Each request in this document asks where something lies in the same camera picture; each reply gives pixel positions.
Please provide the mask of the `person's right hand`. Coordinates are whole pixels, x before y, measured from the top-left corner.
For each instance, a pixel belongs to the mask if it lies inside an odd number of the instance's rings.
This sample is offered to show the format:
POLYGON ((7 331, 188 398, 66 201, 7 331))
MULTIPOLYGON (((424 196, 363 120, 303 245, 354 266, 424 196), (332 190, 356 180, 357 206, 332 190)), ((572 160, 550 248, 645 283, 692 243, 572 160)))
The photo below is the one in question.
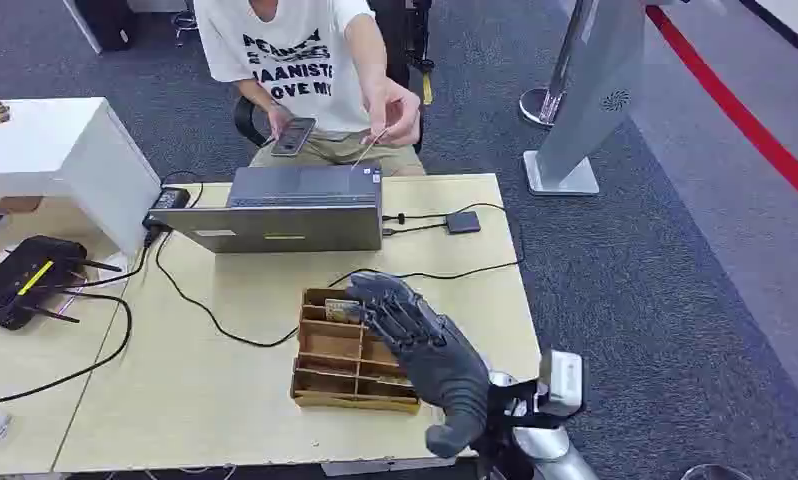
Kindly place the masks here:
POLYGON ((295 115, 284 105, 273 102, 266 109, 266 115, 271 129, 271 139, 278 140, 295 115))

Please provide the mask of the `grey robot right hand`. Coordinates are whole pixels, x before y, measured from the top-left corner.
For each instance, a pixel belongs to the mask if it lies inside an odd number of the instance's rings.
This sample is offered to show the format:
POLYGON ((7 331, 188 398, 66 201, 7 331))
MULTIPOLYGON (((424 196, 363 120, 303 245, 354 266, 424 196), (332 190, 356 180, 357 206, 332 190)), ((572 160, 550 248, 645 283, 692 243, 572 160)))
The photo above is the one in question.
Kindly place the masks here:
POLYGON ((418 397, 444 412, 427 428, 427 449, 457 456, 487 422, 489 371, 456 324, 403 280, 380 272, 351 275, 347 293, 363 305, 363 322, 406 372, 418 397))

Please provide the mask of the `person's left hand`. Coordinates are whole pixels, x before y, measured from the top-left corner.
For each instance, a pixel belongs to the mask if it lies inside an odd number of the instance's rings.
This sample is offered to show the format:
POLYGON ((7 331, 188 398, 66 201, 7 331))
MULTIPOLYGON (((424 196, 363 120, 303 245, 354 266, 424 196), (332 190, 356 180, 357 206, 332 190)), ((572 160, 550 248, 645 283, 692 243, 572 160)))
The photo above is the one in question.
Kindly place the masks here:
POLYGON ((385 77, 370 82, 363 90, 370 119, 365 144, 414 145, 420 139, 419 97, 385 77))

